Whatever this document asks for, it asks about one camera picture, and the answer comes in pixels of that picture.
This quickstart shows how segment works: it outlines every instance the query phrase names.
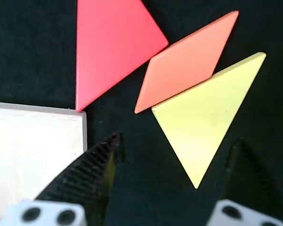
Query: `puzzle piece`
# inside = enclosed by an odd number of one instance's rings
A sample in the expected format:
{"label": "puzzle piece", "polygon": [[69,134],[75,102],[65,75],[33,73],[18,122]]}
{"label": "puzzle piece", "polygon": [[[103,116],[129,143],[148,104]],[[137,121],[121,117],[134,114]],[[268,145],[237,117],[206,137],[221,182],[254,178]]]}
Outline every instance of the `puzzle piece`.
{"label": "puzzle piece", "polygon": [[135,107],[139,113],[208,79],[239,12],[231,12],[171,45],[150,60]]}
{"label": "puzzle piece", "polygon": [[78,0],[75,109],[168,45],[140,0]]}
{"label": "puzzle piece", "polygon": [[256,53],[152,108],[195,188],[198,188],[265,57],[265,53]]}

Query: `red triangle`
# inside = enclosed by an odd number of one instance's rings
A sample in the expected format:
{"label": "red triangle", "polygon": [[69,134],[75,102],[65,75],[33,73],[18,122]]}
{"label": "red triangle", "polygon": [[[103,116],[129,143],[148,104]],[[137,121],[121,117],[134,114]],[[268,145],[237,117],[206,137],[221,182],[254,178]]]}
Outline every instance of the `red triangle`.
{"label": "red triangle", "polygon": [[150,60],[135,107],[139,113],[208,79],[239,12],[231,12],[171,45]]}
{"label": "red triangle", "polygon": [[168,45],[140,0],[78,0],[75,109]]}

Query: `orange parallelogram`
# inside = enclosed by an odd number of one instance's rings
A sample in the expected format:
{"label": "orange parallelogram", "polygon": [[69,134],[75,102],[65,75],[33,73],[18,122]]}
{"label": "orange parallelogram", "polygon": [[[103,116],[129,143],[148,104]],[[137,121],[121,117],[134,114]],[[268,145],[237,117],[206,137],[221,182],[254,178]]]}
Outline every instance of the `orange parallelogram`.
{"label": "orange parallelogram", "polygon": [[142,112],[210,78],[238,14],[228,13],[154,56],[134,112]]}

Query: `black fabric background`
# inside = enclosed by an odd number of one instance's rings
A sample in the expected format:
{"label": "black fabric background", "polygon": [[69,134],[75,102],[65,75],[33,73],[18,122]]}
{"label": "black fabric background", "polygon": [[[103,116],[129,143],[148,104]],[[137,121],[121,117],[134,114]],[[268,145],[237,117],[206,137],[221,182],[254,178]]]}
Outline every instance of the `black fabric background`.
{"label": "black fabric background", "polygon": [[[258,51],[267,58],[198,190],[151,111],[133,113],[147,64],[87,107],[89,145],[119,130],[127,149],[105,225],[205,225],[223,196],[225,158],[239,137],[253,146],[283,198],[283,0],[143,2],[170,43],[239,10],[216,72]],[[0,0],[0,101],[74,108],[75,33],[73,0]]]}

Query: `yellow triangle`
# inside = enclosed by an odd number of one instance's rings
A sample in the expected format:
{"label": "yellow triangle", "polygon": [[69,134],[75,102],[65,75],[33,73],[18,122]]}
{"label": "yellow triangle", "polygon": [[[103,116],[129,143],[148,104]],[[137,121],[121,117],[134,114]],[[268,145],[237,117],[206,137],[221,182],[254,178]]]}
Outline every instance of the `yellow triangle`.
{"label": "yellow triangle", "polygon": [[256,53],[152,107],[196,189],[265,57]]}

